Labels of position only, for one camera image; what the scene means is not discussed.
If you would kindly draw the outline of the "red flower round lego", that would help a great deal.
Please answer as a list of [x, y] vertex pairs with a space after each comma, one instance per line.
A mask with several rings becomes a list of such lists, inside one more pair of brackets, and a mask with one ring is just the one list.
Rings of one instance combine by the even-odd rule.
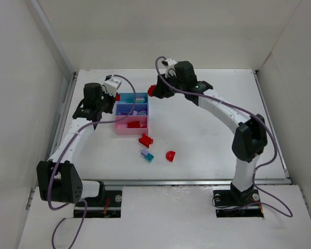
[[157, 87], [156, 85], [152, 85], [152, 86], [149, 87], [147, 93], [148, 93], [148, 95], [149, 95], [150, 97], [153, 96], [153, 92], [154, 92], [154, 90], [156, 89], [156, 87]]

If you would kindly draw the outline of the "purple lotus lego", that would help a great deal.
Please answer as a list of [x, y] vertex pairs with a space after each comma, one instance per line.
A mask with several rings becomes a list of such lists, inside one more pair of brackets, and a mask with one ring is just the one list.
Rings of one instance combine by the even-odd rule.
[[140, 112], [137, 113], [138, 116], [147, 116], [147, 111], [146, 110], [141, 110]]

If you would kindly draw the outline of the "red slope lego brick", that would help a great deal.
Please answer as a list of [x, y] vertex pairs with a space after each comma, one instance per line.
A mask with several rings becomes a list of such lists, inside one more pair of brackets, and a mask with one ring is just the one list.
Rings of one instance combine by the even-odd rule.
[[139, 129], [141, 128], [140, 121], [132, 121], [127, 123], [128, 129]]

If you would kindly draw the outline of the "red half round lego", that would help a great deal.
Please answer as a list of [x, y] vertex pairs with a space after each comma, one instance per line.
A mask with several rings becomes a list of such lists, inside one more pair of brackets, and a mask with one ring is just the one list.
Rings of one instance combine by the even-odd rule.
[[176, 152], [170, 150], [170, 151], [168, 151], [168, 152], [166, 153], [165, 157], [166, 157], [167, 161], [173, 162], [173, 161], [174, 161], [174, 158], [175, 158], [175, 155], [176, 155]]

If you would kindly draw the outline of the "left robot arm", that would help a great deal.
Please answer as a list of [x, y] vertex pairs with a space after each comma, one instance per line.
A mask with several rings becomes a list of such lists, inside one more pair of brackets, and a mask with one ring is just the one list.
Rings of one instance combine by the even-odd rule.
[[90, 135], [95, 131], [102, 113], [111, 114], [121, 80], [113, 77], [103, 84], [87, 83], [69, 130], [46, 161], [37, 165], [37, 180], [43, 201], [76, 204], [86, 198], [100, 198], [103, 184], [81, 180], [75, 163]]

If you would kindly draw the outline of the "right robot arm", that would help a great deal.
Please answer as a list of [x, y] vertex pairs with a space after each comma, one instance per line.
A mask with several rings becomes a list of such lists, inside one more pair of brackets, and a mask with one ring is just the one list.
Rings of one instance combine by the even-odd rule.
[[156, 86], [149, 89], [150, 96], [163, 99], [182, 93], [188, 101], [213, 114], [234, 134], [235, 174], [230, 190], [224, 195], [216, 194], [215, 199], [221, 207], [246, 205], [254, 190], [253, 173], [267, 145], [264, 118], [245, 114], [227, 104], [212, 85], [197, 79], [190, 62], [176, 62], [165, 57], [159, 57], [156, 62], [162, 63], [166, 71], [158, 75]]

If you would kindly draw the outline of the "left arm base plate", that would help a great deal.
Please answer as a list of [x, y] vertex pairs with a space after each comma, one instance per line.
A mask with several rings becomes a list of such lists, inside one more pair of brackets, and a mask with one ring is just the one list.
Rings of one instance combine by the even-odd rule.
[[122, 190], [105, 190], [101, 197], [86, 198], [85, 218], [120, 218]]

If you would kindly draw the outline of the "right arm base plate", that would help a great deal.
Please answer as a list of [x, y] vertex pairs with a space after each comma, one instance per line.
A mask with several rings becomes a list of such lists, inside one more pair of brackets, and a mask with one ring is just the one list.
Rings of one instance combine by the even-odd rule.
[[259, 202], [260, 195], [256, 189], [241, 198], [230, 189], [216, 189], [213, 194], [212, 204], [217, 218], [264, 217]]

